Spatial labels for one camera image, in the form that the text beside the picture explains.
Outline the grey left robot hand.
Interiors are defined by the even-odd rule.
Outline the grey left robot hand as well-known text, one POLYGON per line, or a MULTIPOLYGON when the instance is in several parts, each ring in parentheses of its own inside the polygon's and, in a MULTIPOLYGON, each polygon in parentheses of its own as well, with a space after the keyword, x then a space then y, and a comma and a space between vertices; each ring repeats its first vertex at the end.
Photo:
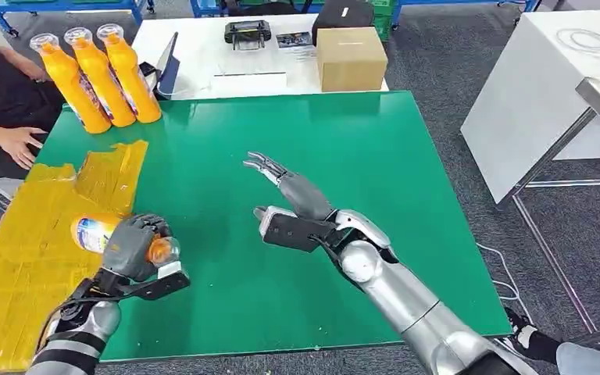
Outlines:
POLYGON ((137 214, 122 220, 113 231, 102 253, 102 268, 128 277, 135 282, 146 281, 155 273, 147 253, 159 235, 169 237, 168 222, 156 214, 137 214))

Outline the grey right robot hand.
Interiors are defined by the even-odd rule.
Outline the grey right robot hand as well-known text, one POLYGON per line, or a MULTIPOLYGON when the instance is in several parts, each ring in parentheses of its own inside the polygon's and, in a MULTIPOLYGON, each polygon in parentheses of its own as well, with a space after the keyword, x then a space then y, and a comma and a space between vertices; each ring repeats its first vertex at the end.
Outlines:
POLYGON ((271 181, 291 204, 294 213, 310 220, 327 220, 334 211, 323 192, 301 174, 292 172, 260 152, 248 152, 243 162, 271 181))

